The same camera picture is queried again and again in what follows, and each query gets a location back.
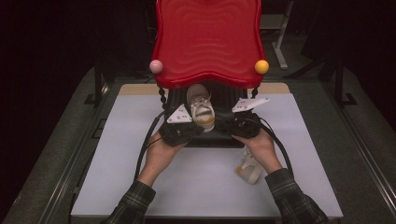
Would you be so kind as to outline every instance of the beige shoe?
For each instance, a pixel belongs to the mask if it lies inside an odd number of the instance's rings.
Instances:
[[[194,84],[187,90],[187,103],[191,107],[192,119],[208,133],[215,127],[215,111],[210,104],[210,95],[204,85]]]

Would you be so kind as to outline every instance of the white table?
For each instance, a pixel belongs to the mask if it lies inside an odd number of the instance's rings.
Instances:
[[[266,119],[288,151],[301,189],[328,217],[343,214],[291,93],[262,94],[274,84],[262,85],[260,97],[271,101],[254,108]],[[274,92],[286,85],[278,84]],[[125,86],[111,110],[92,164],[73,207],[72,216],[111,214],[131,186],[139,150],[153,119],[162,112],[158,90]],[[183,148],[160,175],[149,217],[280,217],[264,175],[255,185],[235,168],[243,161],[242,148]],[[282,154],[276,149],[282,164]]]

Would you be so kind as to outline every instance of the plaid shirt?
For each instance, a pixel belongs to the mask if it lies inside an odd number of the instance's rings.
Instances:
[[[328,221],[318,205],[303,194],[287,169],[277,170],[265,179],[279,208],[282,223],[321,224]],[[152,188],[135,181],[102,224],[144,223],[145,213],[154,196]]]

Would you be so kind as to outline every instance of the person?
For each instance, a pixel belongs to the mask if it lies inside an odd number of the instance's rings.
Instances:
[[[256,137],[249,139],[233,137],[248,146],[253,158],[267,172],[265,180],[282,216],[282,223],[319,224],[328,221],[318,205],[301,191],[290,172],[282,167],[276,156],[274,141],[266,131],[261,129]],[[158,132],[151,136],[150,143],[139,177],[102,224],[144,223],[145,213],[155,196],[151,188],[154,181],[185,146],[168,146]]]

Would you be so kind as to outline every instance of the red tray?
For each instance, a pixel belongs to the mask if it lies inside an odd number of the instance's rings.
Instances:
[[[213,80],[238,88],[260,86],[254,68],[264,60],[261,0],[157,0],[158,36],[152,60],[166,89]]]

